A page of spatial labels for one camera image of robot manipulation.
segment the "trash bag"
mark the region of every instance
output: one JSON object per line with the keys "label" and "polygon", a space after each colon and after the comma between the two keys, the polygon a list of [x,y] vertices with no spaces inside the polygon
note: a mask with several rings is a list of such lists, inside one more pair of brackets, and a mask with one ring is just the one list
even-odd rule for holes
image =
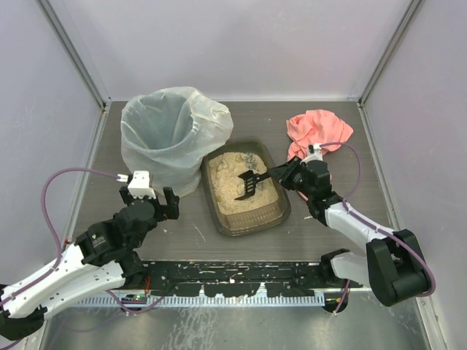
{"label": "trash bag", "polygon": [[131,172],[149,171],[163,194],[193,192],[203,157],[224,145],[234,124],[226,106],[194,87],[172,87],[132,98],[123,108],[122,158]]}

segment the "gray tabletop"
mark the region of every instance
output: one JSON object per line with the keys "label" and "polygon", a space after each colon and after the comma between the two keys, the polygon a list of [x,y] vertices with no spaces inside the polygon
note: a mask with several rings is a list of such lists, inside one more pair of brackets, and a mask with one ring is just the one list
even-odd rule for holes
{"label": "gray tabletop", "polygon": [[[111,106],[93,166],[98,170],[128,172],[120,154],[120,117],[124,105],[114,102]],[[233,118],[231,137],[257,136],[268,147],[277,165],[286,161],[290,145],[285,127],[287,119],[310,109],[327,109],[336,113],[354,129],[349,142],[359,151],[362,160],[362,182],[350,202],[366,216],[388,225],[385,202],[356,103],[227,102],[225,105]],[[333,188],[337,193],[345,194],[357,179],[355,156],[342,148],[328,153],[325,161],[333,176]],[[119,185],[100,176],[90,177],[74,236],[122,209]],[[223,236],[215,229],[201,186],[181,199],[178,220],[162,222],[147,235],[138,250],[142,259],[318,261],[322,254],[339,248],[359,252],[357,246],[342,234],[313,219],[304,219],[309,213],[303,200],[294,192],[288,193],[292,214],[282,225],[249,236]]]}

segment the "crumpled towel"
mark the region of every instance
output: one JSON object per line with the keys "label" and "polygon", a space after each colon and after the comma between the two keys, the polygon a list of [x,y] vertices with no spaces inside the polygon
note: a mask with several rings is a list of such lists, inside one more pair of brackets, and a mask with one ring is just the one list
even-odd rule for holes
{"label": "crumpled towel", "polygon": [[[326,142],[345,142],[353,134],[353,129],[340,120],[333,112],[317,109],[290,118],[287,122],[287,134],[293,140],[287,159],[294,156],[304,159],[308,155],[310,144]],[[340,145],[323,147],[323,154],[335,151]]]}

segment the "litter clump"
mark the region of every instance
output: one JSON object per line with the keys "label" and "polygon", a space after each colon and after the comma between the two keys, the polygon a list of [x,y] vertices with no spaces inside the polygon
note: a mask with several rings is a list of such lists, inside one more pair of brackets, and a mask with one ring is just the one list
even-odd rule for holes
{"label": "litter clump", "polygon": [[235,198],[244,194],[244,181],[239,178],[245,171],[257,174],[266,172],[267,167],[258,155],[248,152],[227,152],[209,161],[212,185],[219,210],[224,215],[239,214],[267,206],[279,199],[271,179],[258,183],[254,196],[243,201]]}

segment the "litter box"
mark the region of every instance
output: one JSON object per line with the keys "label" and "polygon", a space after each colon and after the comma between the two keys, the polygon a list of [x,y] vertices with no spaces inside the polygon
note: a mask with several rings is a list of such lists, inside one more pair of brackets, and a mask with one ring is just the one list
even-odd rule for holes
{"label": "litter box", "polygon": [[251,152],[259,156],[267,168],[276,166],[263,142],[254,137],[229,140],[224,146],[204,157],[201,164],[201,176],[216,228],[227,236],[240,236],[267,230],[284,222],[290,216],[290,202],[285,190],[274,180],[274,187],[279,196],[277,201],[238,214],[226,215],[220,212],[212,184],[209,161],[226,152]]}

